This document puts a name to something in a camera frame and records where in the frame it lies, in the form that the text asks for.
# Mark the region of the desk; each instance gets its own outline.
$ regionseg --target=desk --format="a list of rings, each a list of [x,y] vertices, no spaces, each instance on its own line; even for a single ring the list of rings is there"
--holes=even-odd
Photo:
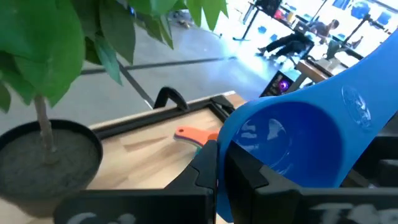
[[[224,94],[235,107],[245,101],[235,92]],[[139,113],[90,126],[91,129],[118,124],[170,108]],[[218,130],[223,123],[208,109],[130,131],[102,141],[104,156],[99,171],[88,189],[159,189],[184,170],[196,147],[173,139],[178,126]],[[51,224],[52,219],[28,216],[16,206],[0,200],[1,223]],[[217,216],[216,224],[225,223]]]
[[[286,8],[286,7],[283,6],[282,4],[281,4],[279,7],[280,7],[281,9],[283,9],[284,11],[286,11],[287,13],[292,12],[292,10]],[[308,23],[308,22],[310,22],[310,20],[311,20],[311,18],[306,19],[306,18],[304,18],[303,16],[300,16],[300,15],[298,15],[298,14],[296,14],[295,16],[296,16],[297,19],[300,19],[300,20],[301,20],[302,22],[304,22],[304,23]]]
[[[316,68],[311,63],[308,63],[306,60],[299,61],[295,69],[300,71],[301,75],[290,86],[286,93],[298,90],[300,88],[300,85],[304,82],[306,78],[310,78],[313,82],[318,83],[333,76],[330,72],[326,74],[324,71]]]
[[[256,11],[254,12],[253,17],[251,18],[248,27],[247,27],[246,30],[244,31],[244,34],[243,34],[242,38],[233,37],[233,40],[237,40],[237,41],[246,40],[246,36],[247,36],[247,34],[248,34],[248,32],[249,32],[249,30],[250,30],[250,28],[251,28],[251,26],[252,26],[254,20],[256,19],[256,17],[257,17],[257,15],[258,15],[259,11],[261,11],[261,8],[259,8],[258,6],[256,6],[255,3],[249,1],[249,4],[250,4],[250,8],[248,9],[247,13],[246,13],[245,16],[244,16],[244,23],[246,23],[246,20],[247,20],[247,18],[249,17],[250,12],[251,12],[254,8],[256,9]],[[293,30],[293,28],[291,27],[291,24],[289,24],[288,22],[286,22],[286,21],[281,21],[281,20],[278,20],[278,21],[279,21],[280,23],[282,23],[283,25],[287,26],[289,29]]]
[[[332,35],[331,38],[337,42],[343,43],[345,39],[340,38],[338,35]],[[352,49],[350,46],[346,45],[345,50],[344,50],[348,55],[358,59],[362,60],[364,57],[363,55],[357,53],[355,49]]]

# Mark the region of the gray floor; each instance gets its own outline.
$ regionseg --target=gray floor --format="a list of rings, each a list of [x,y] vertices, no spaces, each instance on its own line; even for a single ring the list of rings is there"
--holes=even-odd
[[[259,96],[278,69],[255,57],[255,46],[249,42],[239,45],[230,38],[219,38],[200,29],[173,26],[172,31],[174,50],[151,39],[142,29],[136,30],[134,65],[150,65],[150,68],[133,69],[129,73],[153,100],[163,86],[176,88],[186,100],[231,90],[251,100]],[[189,62],[201,59],[211,62]],[[122,58],[119,60],[128,65]],[[156,65],[184,61],[190,64]],[[101,67],[85,63],[84,69],[93,68]],[[123,83],[123,87],[118,86],[105,73],[82,75],[61,102],[49,111],[49,116],[90,125],[149,110],[125,78]],[[9,114],[0,114],[0,133],[34,119],[33,105],[26,107],[17,96],[13,97]]]

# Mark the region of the orange handle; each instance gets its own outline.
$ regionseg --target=orange handle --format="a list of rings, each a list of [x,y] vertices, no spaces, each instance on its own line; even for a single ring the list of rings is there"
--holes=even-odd
[[[181,126],[175,131],[174,137],[204,146],[208,140],[217,140],[218,131],[207,131],[188,126]]]

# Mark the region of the green leaf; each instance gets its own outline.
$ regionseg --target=green leaf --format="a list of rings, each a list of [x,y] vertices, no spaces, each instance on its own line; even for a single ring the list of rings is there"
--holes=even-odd
[[[177,0],[174,4],[173,8],[170,11],[179,11],[182,9],[188,9],[187,5],[185,4],[185,0]]]
[[[47,97],[50,106],[54,107],[62,97],[68,92],[70,85],[61,86],[57,94]]]
[[[57,1],[1,0],[0,50],[43,62],[51,52]]]
[[[129,0],[130,6],[141,13],[160,16],[169,12],[177,0]]]
[[[86,37],[95,39],[95,34],[101,30],[98,18],[97,0],[72,0],[73,7],[79,17],[81,28]]]
[[[143,28],[144,30],[147,29],[147,27],[145,26],[144,21],[139,20],[138,18],[133,18],[133,21],[136,25],[138,25],[139,27]]]
[[[84,36],[78,16],[70,0],[54,0],[56,6],[50,9],[38,9],[42,14],[55,14],[52,18],[57,24],[48,37],[51,40],[41,43],[47,52],[44,61],[31,61],[15,56],[17,67],[37,93],[52,97],[62,93],[62,87],[70,85],[79,76],[85,56]]]
[[[10,110],[10,104],[11,95],[8,92],[8,89],[0,83],[0,109],[7,113]]]
[[[220,0],[202,0],[202,6],[209,29],[213,31],[216,28],[218,16],[220,15]]]
[[[201,25],[201,0],[187,0],[187,7],[195,24]]]
[[[129,11],[115,0],[101,0],[99,16],[105,39],[132,64],[136,46],[136,31]]]
[[[26,105],[29,105],[33,100],[35,90],[19,73],[12,55],[0,52],[0,72],[2,72],[2,80],[22,97]]]
[[[111,78],[119,85],[123,85],[120,77],[116,52],[114,51],[112,46],[109,45],[104,37],[97,35],[95,39],[95,49],[98,53],[99,59],[101,60]]]
[[[223,12],[223,14],[228,17],[228,9],[226,7],[226,0],[220,0],[220,4],[221,4],[221,12]]]
[[[174,49],[172,30],[170,28],[170,24],[169,24],[169,21],[167,20],[167,17],[161,16],[159,21],[160,21],[160,31],[163,35],[163,38],[166,40],[167,45],[171,49]]]
[[[94,42],[90,38],[86,37],[85,43],[86,43],[86,60],[97,65],[102,65],[101,60],[98,57],[97,51],[95,50]]]
[[[142,19],[142,21],[144,22],[145,24],[144,29],[147,31],[148,35],[163,43],[162,31],[160,30],[159,19],[144,14],[138,14],[138,17]]]

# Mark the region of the wooden board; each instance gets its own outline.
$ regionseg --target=wooden board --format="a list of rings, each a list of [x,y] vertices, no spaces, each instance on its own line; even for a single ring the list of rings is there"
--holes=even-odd
[[[227,93],[226,97],[235,107],[244,103],[244,100],[234,92]],[[92,125],[91,128],[118,123],[162,110],[166,110],[166,108],[107,121]],[[210,110],[205,109],[105,139],[103,141],[103,161],[88,188],[164,188],[184,170],[192,160],[196,150],[195,146],[173,139],[178,126],[191,126],[213,131],[220,129],[222,122]],[[51,218],[36,219],[30,217],[16,206],[3,200],[0,200],[0,217],[1,223],[52,223]],[[225,221],[218,216],[216,223],[225,223]]]
[[[300,71],[302,74],[305,74],[315,83],[322,82],[328,77],[319,69],[307,63],[305,60],[301,60],[298,62],[296,69]]]

